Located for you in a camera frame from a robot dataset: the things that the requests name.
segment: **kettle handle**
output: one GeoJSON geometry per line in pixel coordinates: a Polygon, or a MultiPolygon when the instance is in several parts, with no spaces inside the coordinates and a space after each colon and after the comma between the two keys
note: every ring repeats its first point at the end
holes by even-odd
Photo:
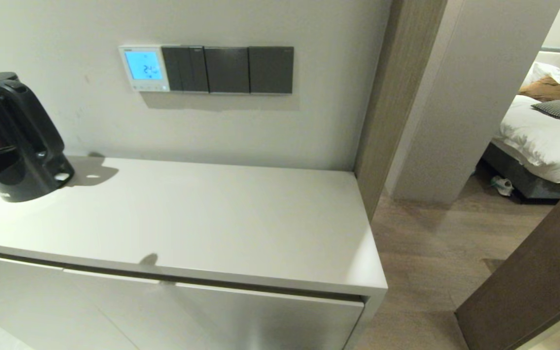
{"type": "Polygon", "coordinates": [[[64,151],[64,141],[47,111],[28,86],[17,80],[0,80],[0,95],[12,102],[19,128],[36,152],[46,151],[45,160],[64,151]]]}

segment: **black kettle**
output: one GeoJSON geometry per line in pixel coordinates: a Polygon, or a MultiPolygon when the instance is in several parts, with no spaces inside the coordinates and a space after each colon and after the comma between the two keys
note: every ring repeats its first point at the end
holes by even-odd
{"type": "Polygon", "coordinates": [[[0,172],[0,196],[8,202],[41,197],[62,187],[75,171],[64,142],[34,93],[15,73],[0,73],[0,149],[18,160],[0,172]]]}

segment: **floor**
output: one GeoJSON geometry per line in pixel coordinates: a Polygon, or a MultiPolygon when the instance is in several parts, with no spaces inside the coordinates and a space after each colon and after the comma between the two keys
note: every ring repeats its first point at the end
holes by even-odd
{"type": "Polygon", "coordinates": [[[450,206],[383,196],[371,226],[389,291],[356,350],[468,350],[454,311],[552,208],[501,197],[482,169],[450,206]]]}

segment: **blue lcd screen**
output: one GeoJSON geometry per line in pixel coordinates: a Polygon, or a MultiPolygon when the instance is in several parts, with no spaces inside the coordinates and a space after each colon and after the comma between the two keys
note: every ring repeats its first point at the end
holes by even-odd
{"type": "Polygon", "coordinates": [[[134,79],[162,79],[157,52],[126,51],[124,55],[126,55],[126,61],[134,79]]]}

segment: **thermostat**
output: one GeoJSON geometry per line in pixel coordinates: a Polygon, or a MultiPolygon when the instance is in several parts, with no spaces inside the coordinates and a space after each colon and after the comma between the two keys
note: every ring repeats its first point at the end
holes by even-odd
{"type": "Polygon", "coordinates": [[[135,91],[170,91],[161,46],[120,46],[118,50],[135,91]]]}

